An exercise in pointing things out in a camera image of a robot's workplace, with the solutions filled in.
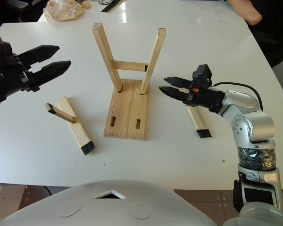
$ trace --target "wooden stick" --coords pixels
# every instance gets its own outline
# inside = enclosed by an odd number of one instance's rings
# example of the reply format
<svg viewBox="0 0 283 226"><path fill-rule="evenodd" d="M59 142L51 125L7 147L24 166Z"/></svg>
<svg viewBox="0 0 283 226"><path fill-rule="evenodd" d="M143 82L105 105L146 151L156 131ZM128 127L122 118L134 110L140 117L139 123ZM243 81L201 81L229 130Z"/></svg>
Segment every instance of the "wooden stick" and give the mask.
<svg viewBox="0 0 283 226"><path fill-rule="evenodd" d="M122 90L122 82L119 78L117 69L114 68L112 65L113 56L111 53L111 49L110 49L105 31L104 31L103 24L95 23L93 26L92 32L99 46L100 53L102 54L102 57L108 69L109 75L113 82L114 88L119 92Z"/></svg>
<svg viewBox="0 0 283 226"><path fill-rule="evenodd" d="M49 103L46 103L46 104L45 104L45 107L46 107L46 109L47 109L47 111L48 111L49 113L52 113L52 114L54 114L54 115L60 117L61 119L66 120L66 121L68 121L68 122L70 122L70 123L75 123L74 117L72 117L71 115L65 113L64 111L61 111L61 110L58 109L57 107L55 107L55 106L53 106L53 105L51 105L51 104L49 104Z"/></svg>
<svg viewBox="0 0 283 226"><path fill-rule="evenodd" d="M166 36L166 29L160 27L157 31L156 39L153 45L153 49L152 49L152 53L151 53L151 57L150 57L149 65L148 65L148 69L142 81L141 94L143 95L146 94L148 90L150 79L154 71L154 67L157 62L162 44L164 43L165 36Z"/></svg>
<svg viewBox="0 0 283 226"><path fill-rule="evenodd" d="M67 114L75 118L75 123L68 122L70 129L72 130L81 150L86 155L91 150L95 148L93 142L91 141L88 133L83 127L79 117L75 114L73 108L70 105L70 102L66 96L61 97L57 100L57 104L61 110L65 111Z"/></svg>
<svg viewBox="0 0 283 226"><path fill-rule="evenodd" d="M113 60L112 65L115 69L139 71L139 72L146 72L148 68L148 64L145 63L134 63L134 62L118 61L118 60Z"/></svg>
<svg viewBox="0 0 283 226"><path fill-rule="evenodd" d="M200 138L212 137L202 116L199 113L198 107L186 106L188 114L193 122L194 128L198 132Z"/></svg>

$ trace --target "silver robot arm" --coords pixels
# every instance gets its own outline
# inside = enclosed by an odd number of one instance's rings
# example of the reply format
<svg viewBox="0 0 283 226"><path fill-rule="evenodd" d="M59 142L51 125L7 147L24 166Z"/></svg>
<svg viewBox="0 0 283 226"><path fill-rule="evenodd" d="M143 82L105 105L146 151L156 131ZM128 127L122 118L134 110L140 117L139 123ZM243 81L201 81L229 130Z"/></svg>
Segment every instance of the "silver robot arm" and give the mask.
<svg viewBox="0 0 283 226"><path fill-rule="evenodd" d="M265 202L283 210L279 169L275 159L275 125L258 101L245 93L227 91L219 115L231 124L238 148L239 180L234 183L234 205Z"/></svg>
<svg viewBox="0 0 283 226"><path fill-rule="evenodd" d="M283 210L279 169L275 166L274 122L262 112L254 97L211 88L211 77L208 65L200 65L193 72L192 81L165 78L175 87L188 89L189 93L173 87L159 88L186 105L208 108L231 124L239 156L239 180L234 182L233 190L234 207L238 212L249 202L265 202Z"/></svg>

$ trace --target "wooden base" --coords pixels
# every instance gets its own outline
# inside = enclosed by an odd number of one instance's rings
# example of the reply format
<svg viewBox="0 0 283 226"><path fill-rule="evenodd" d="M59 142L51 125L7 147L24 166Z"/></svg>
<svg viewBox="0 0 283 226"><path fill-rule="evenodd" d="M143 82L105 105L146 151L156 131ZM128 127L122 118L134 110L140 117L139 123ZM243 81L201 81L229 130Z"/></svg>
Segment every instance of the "wooden base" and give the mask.
<svg viewBox="0 0 283 226"><path fill-rule="evenodd" d="M145 140L148 92L140 94L142 81L121 79L121 92L115 89L104 130L105 137Z"/></svg>

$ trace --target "wood grain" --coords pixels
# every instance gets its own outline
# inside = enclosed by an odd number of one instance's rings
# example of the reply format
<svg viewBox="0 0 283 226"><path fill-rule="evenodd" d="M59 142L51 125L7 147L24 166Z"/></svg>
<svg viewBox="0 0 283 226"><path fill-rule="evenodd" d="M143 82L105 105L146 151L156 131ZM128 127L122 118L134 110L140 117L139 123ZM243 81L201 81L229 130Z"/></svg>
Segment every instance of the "wood grain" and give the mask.
<svg viewBox="0 0 283 226"><path fill-rule="evenodd" d="M122 92L113 91L104 136L145 140L148 93L140 94L141 80L122 79L122 84Z"/></svg>
<svg viewBox="0 0 283 226"><path fill-rule="evenodd" d="M46 103L45 107L46 107L46 109L47 109L47 111L49 113L52 113L52 114L60 117L61 119L66 120L66 121L68 121L70 123L75 123L75 119L71 115L65 113L64 111L61 111L57 107L55 107L55 106L53 106L53 105L51 105L49 103Z"/></svg>
<svg viewBox="0 0 283 226"><path fill-rule="evenodd" d="M111 80L113 82L114 88L117 91L121 91L122 89L122 82L119 78L117 69L115 69L112 65L113 56L111 53L111 49L104 31L103 24L101 23L95 23L92 29L93 35L95 37L95 40L99 46L100 53L102 54L102 57L104 59L105 65L108 69L108 73L111 77Z"/></svg>
<svg viewBox="0 0 283 226"><path fill-rule="evenodd" d="M61 97L59 100L57 100L57 104L62 111L71 115L75 119L75 123L68 122L68 125L70 129L72 130L79 146L82 148L86 146L88 143L92 142L88 133L84 129L83 124L81 123L81 120L75 114L75 111L71 107L68 98L66 96Z"/></svg>
<svg viewBox="0 0 283 226"><path fill-rule="evenodd" d="M118 61L118 60L113 60L112 65L115 69L139 71L139 72L145 72L147 71L148 68L148 64L146 63L135 63L135 62Z"/></svg>
<svg viewBox="0 0 283 226"><path fill-rule="evenodd" d="M194 128L196 130L207 129L207 126L206 126L202 116L200 115L197 106L196 107L186 106L186 109L188 111L189 117L191 118L193 125L194 125Z"/></svg>
<svg viewBox="0 0 283 226"><path fill-rule="evenodd" d="M166 29L160 27L157 31L156 39L154 41L154 45L153 45L152 53L151 53L151 56L150 56L148 69L147 69L145 77L142 81L141 91L140 91L141 94L145 94L148 90L150 79L151 79L152 73L154 71L154 67L155 67L155 64L157 62L162 44L164 43L165 36L166 36Z"/></svg>

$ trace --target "white table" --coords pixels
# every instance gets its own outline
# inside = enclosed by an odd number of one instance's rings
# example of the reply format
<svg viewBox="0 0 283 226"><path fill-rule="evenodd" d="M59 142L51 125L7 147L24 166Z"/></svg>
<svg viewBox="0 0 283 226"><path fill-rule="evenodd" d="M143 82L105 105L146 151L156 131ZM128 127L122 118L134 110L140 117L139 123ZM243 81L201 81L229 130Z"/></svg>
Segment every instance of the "white table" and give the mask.
<svg viewBox="0 0 283 226"><path fill-rule="evenodd" d="M229 3L195 0L122 0L109 12L101 12L106 6L90 1L91 8L75 21L115 23L180 23L180 24L236 24L246 26ZM44 14L39 22L47 22Z"/></svg>
<svg viewBox="0 0 283 226"><path fill-rule="evenodd" d="M122 24L104 23L117 60L147 62L159 26L167 35L150 83L147 141L102 136L113 85L92 35L93 22L4 24L0 35L22 53L41 44L59 45L51 60L71 60L61 77L41 90L18 92L0 106L0 182L75 186L104 179L138 179L175 189L232 189L237 178L237 150L227 121L202 109L213 135L199 139L185 107L158 89L163 78L191 79L208 64L213 82L252 85L265 112L275 121L277 166L283 187L283 90L246 26L235 23ZM141 72L119 71L123 78L142 79ZM220 87L223 90L240 87ZM96 145L84 156L69 126L46 112L70 97Z"/></svg>

